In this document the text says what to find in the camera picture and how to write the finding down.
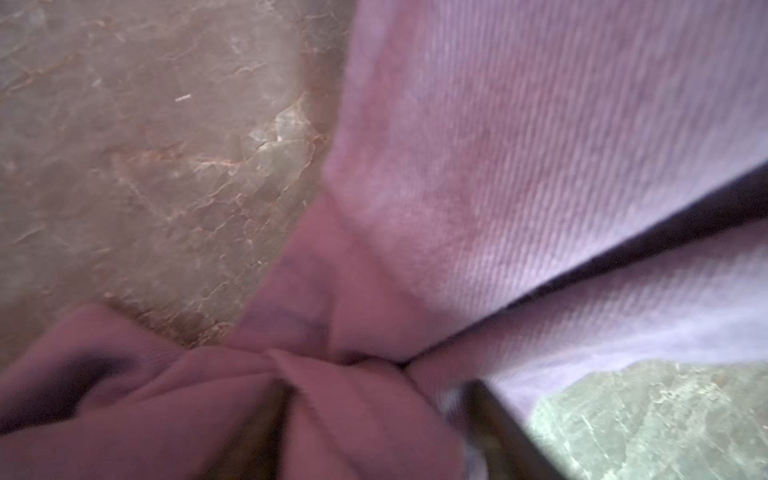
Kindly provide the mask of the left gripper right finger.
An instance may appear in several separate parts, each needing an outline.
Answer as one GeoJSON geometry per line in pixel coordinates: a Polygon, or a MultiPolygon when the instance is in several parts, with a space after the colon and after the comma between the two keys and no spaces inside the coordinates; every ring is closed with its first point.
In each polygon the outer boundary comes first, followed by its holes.
{"type": "Polygon", "coordinates": [[[471,438],[483,452],[489,479],[566,479],[484,382],[469,382],[463,400],[471,438]]]}

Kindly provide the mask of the purple trousers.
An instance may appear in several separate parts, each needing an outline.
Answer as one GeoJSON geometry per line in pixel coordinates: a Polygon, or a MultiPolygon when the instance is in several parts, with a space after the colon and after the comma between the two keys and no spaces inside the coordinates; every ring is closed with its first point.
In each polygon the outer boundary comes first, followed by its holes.
{"type": "Polygon", "coordinates": [[[207,479],[293,389],[277,479],[488,478],[513,417],[640,360],[767,356],[763,1],[362,1],[319,197],[185,350],[101,305],[1,376],[5,479],[207,479]]]}

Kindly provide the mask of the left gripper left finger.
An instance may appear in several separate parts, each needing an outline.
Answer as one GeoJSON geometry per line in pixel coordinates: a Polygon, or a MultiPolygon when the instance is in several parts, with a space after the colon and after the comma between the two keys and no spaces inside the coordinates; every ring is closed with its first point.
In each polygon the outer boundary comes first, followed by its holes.
{"type": "Polygon", "coordinates": [[[262,405],[206,471],[207,479],[277,479],[293,389],[273,383],[262,405]]]}

